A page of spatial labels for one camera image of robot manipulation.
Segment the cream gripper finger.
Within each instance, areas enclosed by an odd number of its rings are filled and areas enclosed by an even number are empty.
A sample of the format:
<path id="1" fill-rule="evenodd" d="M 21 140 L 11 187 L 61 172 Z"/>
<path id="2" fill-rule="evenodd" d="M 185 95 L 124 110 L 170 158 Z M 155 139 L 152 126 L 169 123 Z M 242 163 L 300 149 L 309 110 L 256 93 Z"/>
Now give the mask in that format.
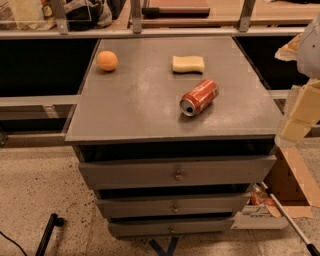
<path id="1" fill-rule="evenodd" d="M 320 121 L 320 81 L 313 80 L 298 90 L 293 107 L 289 111 L 280 136 L 287 141 L 303 139 Z"/>

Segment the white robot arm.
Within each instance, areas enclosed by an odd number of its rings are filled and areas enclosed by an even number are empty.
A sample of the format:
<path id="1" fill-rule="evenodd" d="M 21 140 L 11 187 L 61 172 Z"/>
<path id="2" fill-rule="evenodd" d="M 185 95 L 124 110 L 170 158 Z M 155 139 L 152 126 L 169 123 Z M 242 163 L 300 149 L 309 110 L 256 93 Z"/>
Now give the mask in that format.
<path id="1" fill-rule="evenodd" d="M 288 47 L 295 51 L 298 71 L 309 81 L 302 87 L 293 86 L 288 94 L 275 138 L 281 147 L 295 145 L 320 121 L 320 14 Z"/>

